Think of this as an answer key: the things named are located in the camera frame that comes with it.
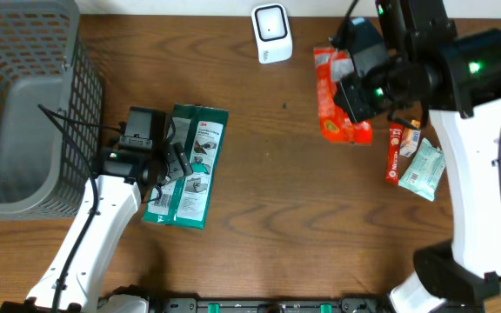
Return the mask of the orange white small packet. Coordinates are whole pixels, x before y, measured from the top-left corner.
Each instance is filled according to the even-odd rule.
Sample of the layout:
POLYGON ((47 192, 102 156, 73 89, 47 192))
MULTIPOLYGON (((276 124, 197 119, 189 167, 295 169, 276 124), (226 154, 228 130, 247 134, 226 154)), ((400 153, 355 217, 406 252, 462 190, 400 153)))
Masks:
POLYGON ((411 125, 414 128, 405 128, 401 138, 399 155, 402 157, 411 157, 418 149, 421 123, 417 120, 412 120, 411 125))

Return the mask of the mint green snack packet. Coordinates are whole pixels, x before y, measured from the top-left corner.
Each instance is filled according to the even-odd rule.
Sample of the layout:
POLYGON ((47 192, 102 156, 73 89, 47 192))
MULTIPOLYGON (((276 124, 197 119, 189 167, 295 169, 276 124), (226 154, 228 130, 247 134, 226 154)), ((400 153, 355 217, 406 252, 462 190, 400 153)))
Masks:
POLYGON ((398 185, 433 202, 444 169, 443 151, 433 147, 428 139, 423 138, 398 185))

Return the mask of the green white packet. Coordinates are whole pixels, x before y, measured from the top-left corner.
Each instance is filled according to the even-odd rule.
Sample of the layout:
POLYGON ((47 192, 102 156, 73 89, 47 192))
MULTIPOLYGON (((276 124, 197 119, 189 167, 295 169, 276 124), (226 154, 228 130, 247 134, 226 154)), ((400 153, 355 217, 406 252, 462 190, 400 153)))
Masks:
POLYGON ((228 119, 226 110, 193 104, 174 106, 173 142, 183 145, 193 173, 151 193, 143 215, 145 222, 204 228, 228 119))

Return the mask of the red snack bag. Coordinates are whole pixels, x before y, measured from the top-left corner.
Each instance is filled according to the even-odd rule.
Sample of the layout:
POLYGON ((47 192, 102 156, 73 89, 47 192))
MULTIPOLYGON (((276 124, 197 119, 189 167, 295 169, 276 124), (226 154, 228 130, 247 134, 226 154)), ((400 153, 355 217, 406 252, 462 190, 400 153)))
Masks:
POLYGON ((322 134, 331 143, 372 143, 369 122, 352 123, 349 116, 334 102, 337 82, 354 71, 345 51, 323 47, 313 50, 317 77, 317 112, 322 134))

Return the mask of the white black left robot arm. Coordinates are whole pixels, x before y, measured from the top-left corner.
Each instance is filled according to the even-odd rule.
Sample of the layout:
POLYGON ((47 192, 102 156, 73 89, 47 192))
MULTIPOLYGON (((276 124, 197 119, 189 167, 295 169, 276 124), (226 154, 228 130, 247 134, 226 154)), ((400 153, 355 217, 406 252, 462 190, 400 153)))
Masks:
POLYGON ((84 159, 89 175, 81 206, 59 251, 21 303, 5 301, 2 312, 151 312, 146 296, 119 294, 99 302, 117 244, 144 196, 192 173, 171 115, 130 108, 119 138, 84 159))

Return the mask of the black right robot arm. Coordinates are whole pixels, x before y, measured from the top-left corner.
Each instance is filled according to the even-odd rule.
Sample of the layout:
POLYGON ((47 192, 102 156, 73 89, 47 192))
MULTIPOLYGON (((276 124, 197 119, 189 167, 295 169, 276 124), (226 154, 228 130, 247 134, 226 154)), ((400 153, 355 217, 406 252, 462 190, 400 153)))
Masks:
POLYGON ((453 236, 413 256, 413 273, 378 312, 480 312, 501 291, 501 30, 458 34, 441 0, 379 1, 377 23, 346 15, 332 46, 354 70, 335 103, 354 123, 419 103, 435 130, 453 236))

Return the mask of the red stick packet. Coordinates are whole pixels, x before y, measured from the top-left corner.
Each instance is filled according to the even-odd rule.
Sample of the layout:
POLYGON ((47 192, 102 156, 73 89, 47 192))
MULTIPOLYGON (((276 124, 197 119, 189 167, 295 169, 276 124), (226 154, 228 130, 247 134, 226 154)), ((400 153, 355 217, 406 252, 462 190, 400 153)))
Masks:
POLYGON ((389 128, 389 147, 387 153, 387 166, 385 180, 393 185, 398 185, 398 157, 404 126, 398 123, 391 123, 389 128))

